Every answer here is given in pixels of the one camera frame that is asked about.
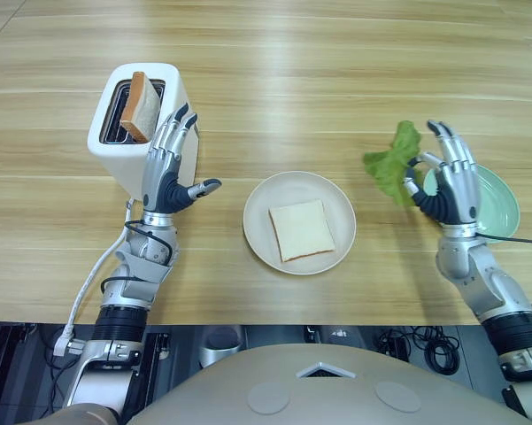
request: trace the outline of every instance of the beige plate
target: beige plate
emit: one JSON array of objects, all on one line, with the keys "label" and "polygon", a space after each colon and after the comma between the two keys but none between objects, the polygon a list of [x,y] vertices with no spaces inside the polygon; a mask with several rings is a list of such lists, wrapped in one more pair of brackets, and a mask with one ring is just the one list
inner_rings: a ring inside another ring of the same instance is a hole
[{"label": "beige plate", "polygon": [[[336,249],[282,262],[269,208],[320,199]],[[289,274],[317,274],[340,263],[354,243],[356,216],[351,201],[330,180],[305,171],[279,173],[261,182],[244,207],[243,227],[251,248],[269,266]]]}]

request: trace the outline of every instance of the toast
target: toast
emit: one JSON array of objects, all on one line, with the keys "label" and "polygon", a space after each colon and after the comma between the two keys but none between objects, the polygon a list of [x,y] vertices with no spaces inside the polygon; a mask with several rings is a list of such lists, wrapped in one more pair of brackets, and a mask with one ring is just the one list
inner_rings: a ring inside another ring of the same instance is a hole
[{"label": "toast", "polygon": [[158,92],[150,79],[145,73],[135,72],[120,125],[136,142],[147,143],[156,131],[160,107]]},{"label": "toast", "polygon": [[269,216],[274,225],[281,261],[335,250],[335,241],[320,199],[270,208]]}]

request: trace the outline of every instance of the wood grain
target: wood grain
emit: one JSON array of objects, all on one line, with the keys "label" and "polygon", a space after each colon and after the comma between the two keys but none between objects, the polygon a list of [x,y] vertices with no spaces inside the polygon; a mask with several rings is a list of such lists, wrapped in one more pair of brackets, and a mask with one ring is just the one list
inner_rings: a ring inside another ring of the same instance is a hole
[{"label": "wood grain", "polygon": [[[224,183],[176,214],[181,256],[152,323],[475,323],[436,271],[440,230],[361,166],[400,120],[433,151],[425,120],[455,126],[532,237],[532,2],[26,0],[0,30],[0,320],[64,321],[120,232],[127,195],[86,138],[112,69],[141,61],[179,67],[200,114],[197,178]],[[243,238],[247,196],[292,169],[334,181],[357,214],[346,260],[306,278]],[[532,246],[492,249],[532,298]],[[79,321],[99,302],[92,290]]]}]

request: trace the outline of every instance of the plate rim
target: plate rim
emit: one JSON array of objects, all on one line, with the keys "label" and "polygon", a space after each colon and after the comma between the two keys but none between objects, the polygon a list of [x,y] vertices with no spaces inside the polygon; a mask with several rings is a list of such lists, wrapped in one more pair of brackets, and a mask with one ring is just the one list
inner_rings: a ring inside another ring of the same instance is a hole
[{"label": "plate rim", "polygon": [[[504,179],[502,179],[499,175],[497,175],[494,171],[490,170],[486,166],[483,166],[482,164],[476,164],[478,169],[483,170],[484,172],[492,175],[495,177],[499,182],[502,183],[502,186],[505,187],[505,189],[509,192],[509,194],[512,196],[512,200],[515,203],[515,206],[517,207],[517,221],[515,223],[515,228],[512,230],[512,233],[509,236],[504,237],[513,237],[515,233],[519,230],[520,224],[521,224],[521,207],[520,202],[517,200],[517,197],[515,196],[515,193],[513,193],[512,188],[510,188],[509,184],[505,182]],[[433,168],[429,169],[427,173],[425,174],[425,178],[423,179],[423,190],[425,190],[425,182],[427,181],[427,178],[434,172]],[[488,239],[488,243],[500,243],[503,241],[498,241],[496,239]]]},{"label": "plate rim", "polygon": [[[303,272],[303,273],[299,273],[299,272],[290,272],[288,270],[284,270],[282,268],[279,268],[277,267],[276,265],[272,264],[270,261],[267,261],[265,260],[264,258],[262,258],[257,252],[256,252],[256,249],[254,248],[254,245],[252,244],[252,242],[250,241],[250,238],[248,237],[248,232],[246,230],[246,212],[248,210],[248,203],[250,202],[251,198],[254,196],[256,190],[258,190],[261,186],[267,184],[268,181],[272,180],[274,177],[277,177],[277,176],[280,176],[280,175],[283,175],[283,174],[309,174],[313,177],[318,177],[326,182],[329,182],[333,187],[336,188],[337,191],[339,191],[343,196],[344,196],[344,199],[346,199],[346,202],[347,202],[347,205],[350,207],[350,210],[352,212],[352,217],[354,218],[353,220],[353,223],[354,223],[354,231],[352,232],[352,239],[351,239],[351,243],[349,244],[349,246],[346,248],[346,250],[344,250],[344,253],[343,253],[343,256],[338,260],[336,261],[334,264],[332,264],[331,266],[328,266],[328,267],[324,267],[322,268],[321,270],[318,270],[318,271],[315,271],[315,272]],[[338,264],[340,264],[349,254],[350,250],[352,249],[352,246],[354,245],[354,243],[356,242],[356,230],[357,230],[357,225],[356,225],[356,212],[354,211],[354,207],[352,206],[352,202],[350,201],[350,199],[346,196],[346,194],[344,193],[344,191],[342,189],[340,189],[338,187],[338,185],[332,181],[330,181],[328,178],[326,177],[323,177],[322,175],[320,174],[316,174],[316,173],[312,173],[310,171],[300,171],[300,170],[293,170],[293,171],[282,171],[280,173],[276,173],[276,174],[273,174],[273,175],[270,175],[269,177],[267,177],[266,179],[262,180],[260,183],[258,183],[258,185],[256,185],[256,187],[253,189],[253,191],[249,194],[249,196],[246,198],[246,202],[244,204],[244,210],[243,210],[243,218],[242,218],[242,229],[243,229],[243,232],[244,232],[244,238],[246,239],[246,242],[248,243],[248,245],[250,246],[251,250],[254,252],[254,254],[256,254],[256,256],[261,260],[263,261],[265,264],[267,264],[268,266],[270,266],[271,268],[273,268],[274,270],[277,270],[278,272],[282,272],[282,273],[285,273],[285,274],[292,274],[294,276],[310,276],[310,275],[313,275],[313,274],[321,274],[321,273],[324,273],[328,270],[330,270],[331,268],[337,266]]]}]

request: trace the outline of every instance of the lettuce leaf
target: lettuce leaf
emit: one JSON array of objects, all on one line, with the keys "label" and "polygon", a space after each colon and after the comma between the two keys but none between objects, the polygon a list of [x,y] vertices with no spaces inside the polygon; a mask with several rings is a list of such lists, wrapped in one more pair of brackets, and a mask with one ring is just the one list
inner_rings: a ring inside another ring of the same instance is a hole
[{"label": "lettuce leaf", "polygon": [[[420,139],[421,136],[411,121],[401,121],[397,124],[391,149],[364,155],[366,171],[375,178],[377,187],[398,205],[413,205],[403,186],[403,179],[409,160],[419,154]],[[415,176],[420,182],[422,173],[416,170]]]}]

